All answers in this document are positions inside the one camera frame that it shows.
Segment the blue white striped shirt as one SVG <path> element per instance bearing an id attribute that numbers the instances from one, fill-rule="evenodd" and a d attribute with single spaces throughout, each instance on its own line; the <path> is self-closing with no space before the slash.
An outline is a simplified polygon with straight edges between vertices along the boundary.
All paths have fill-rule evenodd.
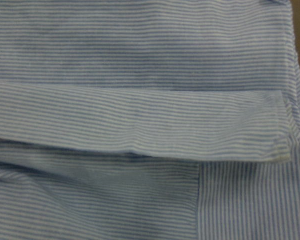
<path id="1" fill-rule="evenodd" d="M 0 240 L 300 240 L 288 0 L 0 0 Z"/>

